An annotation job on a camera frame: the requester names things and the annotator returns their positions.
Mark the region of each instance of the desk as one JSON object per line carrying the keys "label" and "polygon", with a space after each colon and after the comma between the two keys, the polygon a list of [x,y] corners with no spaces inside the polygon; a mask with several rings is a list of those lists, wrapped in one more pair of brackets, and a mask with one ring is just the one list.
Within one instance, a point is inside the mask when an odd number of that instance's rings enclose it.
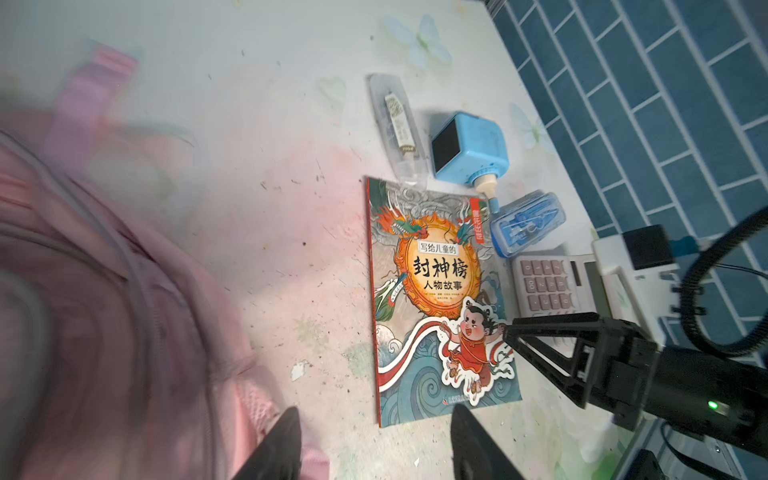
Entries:
{"label": "desk", "polygon": [[[407,48],[382,29],[384,15],[416,29],[424,13],[435,18],[450,66],[415,70]],[[0,45],[12,48],[0,51],[3,98],[51,103],[93,41],[141,63],[112,117],[183,126],[202,159],[186,166],[191,183],[119,168],[97,169],[100,179],[117,181],[120,191],[109,193],[128,207],[164,209],[165,218],[145,220],[229,290],[273,391],[299,406],[331,458],[332,478],[453,478],[448,416],[376,424],[362,179],[394,177],[366,76],[399,75],[425,130],[456,110],[499,124],[511,161],[501,203],[540,188],[557,193],[568,216],[537,249],[587,253],[593,238],[557,154],[525,147],[526,121],[513,108],[528,122],[535,109],[482,3],[6,2]],[[193,192],[172,194],[184,189]],[[304,375],[291,381],[302,361]],[[631,434],[606,412],[570,404],[519,358],[518,374],[522,402],[475,415],[523,475],[609,478]]]}

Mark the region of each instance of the black metal bracket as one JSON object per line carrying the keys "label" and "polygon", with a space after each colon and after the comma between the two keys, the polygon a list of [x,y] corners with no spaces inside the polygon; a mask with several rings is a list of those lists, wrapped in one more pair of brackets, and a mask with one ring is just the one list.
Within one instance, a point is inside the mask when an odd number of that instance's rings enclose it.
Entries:
{"label": "black metal bracket", "polygon": [[[539,336],[576,339],[567,357]],[[504,341],[581,408],[591,403],[634,430],[648,396],[657,345],[639,326],[596,313],[515,319]]]}

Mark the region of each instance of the calculator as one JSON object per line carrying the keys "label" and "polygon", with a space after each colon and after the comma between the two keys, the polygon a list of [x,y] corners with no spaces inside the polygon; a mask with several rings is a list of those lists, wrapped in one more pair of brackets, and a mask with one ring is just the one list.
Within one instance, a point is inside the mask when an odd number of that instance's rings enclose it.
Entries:
{"label": "calculator", "polygon": [[594,255],[521,255],[512,261],[520,316],[611,316]]}

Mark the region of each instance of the pencil sharpener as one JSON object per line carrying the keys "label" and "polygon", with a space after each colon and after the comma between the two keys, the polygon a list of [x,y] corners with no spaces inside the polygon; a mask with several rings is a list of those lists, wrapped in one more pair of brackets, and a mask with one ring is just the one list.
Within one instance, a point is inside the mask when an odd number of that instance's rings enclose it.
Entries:
{"label": "pencil sharpener", "polygon": [[507,172],[509,159],[501,128],[490,120],[459,112],[432,140],[435,177],[473,185],[482,175]]}

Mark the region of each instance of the children's book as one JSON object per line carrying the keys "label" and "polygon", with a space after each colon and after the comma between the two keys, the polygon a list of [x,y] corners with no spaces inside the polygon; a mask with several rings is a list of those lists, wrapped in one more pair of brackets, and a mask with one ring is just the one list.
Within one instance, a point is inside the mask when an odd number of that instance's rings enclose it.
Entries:
{"label": "children's book", "polygon": [[380,426],[520,400],[488,202],[366,187]]}

